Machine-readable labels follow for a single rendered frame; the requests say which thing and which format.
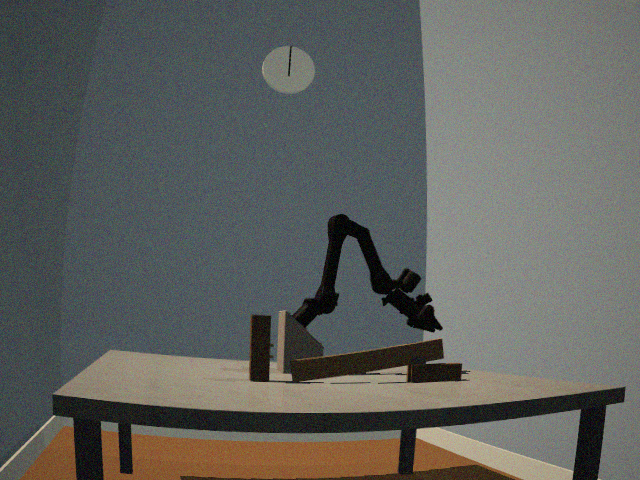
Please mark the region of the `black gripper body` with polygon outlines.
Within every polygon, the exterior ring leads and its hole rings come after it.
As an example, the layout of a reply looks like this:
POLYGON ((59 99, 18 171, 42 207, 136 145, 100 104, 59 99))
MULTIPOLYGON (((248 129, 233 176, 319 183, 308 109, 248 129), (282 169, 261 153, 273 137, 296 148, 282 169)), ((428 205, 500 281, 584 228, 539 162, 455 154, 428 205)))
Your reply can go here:
POLYGON ((410 327, 413 327, 413 325, 416 325, 418 321, 419 323, 423 323, 425 320, 427 320, 427 318, 432 313, 432 310, 434 309, 431 305, 426 305, 426 306, 421 305, 421 307, 419 307, 416 305, 414 300, 415 298, 411 299, 409 297, 405 302, 405 304, 403 304, 398 309, 401 314, 404 314, 407 316, 408 319, 406 320, 406 323, 410 327))

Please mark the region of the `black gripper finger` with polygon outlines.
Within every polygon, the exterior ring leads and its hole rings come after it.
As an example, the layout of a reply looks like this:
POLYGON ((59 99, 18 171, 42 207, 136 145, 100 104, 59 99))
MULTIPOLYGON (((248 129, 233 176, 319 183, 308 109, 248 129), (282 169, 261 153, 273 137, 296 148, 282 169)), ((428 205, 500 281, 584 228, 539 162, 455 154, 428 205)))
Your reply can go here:
POLYGON ((434 328, 432 328, 430 326, 427 327, 427 326, 422 325, 422 323, 419 323, 419 321, 418 321, 418 323, 416 325, 413 326, 413 328, 417 328, 417 329, 420 329, 420 330, 427 330, 427 331, 433 332, 433 333, 436 331, 434 328))
POLYGON ((427 318, 427 320, 425 320, 422 325, 424 326, 430 326, 432 328, 435 328, 439 331, 441 331, 443 328, 440 325, 439 321, 436 320, 436 318, 434 317, 435 314, 435 309, 432 310, 432 313, 430 314, 430 316, 427 318))

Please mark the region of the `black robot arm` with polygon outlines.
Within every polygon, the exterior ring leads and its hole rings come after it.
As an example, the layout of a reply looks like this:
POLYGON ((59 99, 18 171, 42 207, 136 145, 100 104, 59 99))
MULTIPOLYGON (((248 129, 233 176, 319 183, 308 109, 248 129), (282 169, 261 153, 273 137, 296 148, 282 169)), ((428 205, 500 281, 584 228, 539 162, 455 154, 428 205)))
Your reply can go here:
POLYGON ((357 238, 359 242, 370 270, 372 290, 378 294, 388 294, 382 298, 383 306, 389 302, 394 308, 399 309, 409 298, 403 292, 412 293, 421 281, 421 277, 408 268, 403 270, 397 280, 391 279, 380 263, 369 229, 350 220, 344 214, 332 216, 328 221, 329 244, 321 285, 315 298, 305 299, 303 305, 291 315, 303 328, 306 328, 317 315, 329 314, 338 306, 339 294, 335 293, 335 281, 342 244, 347 235, 357 238))

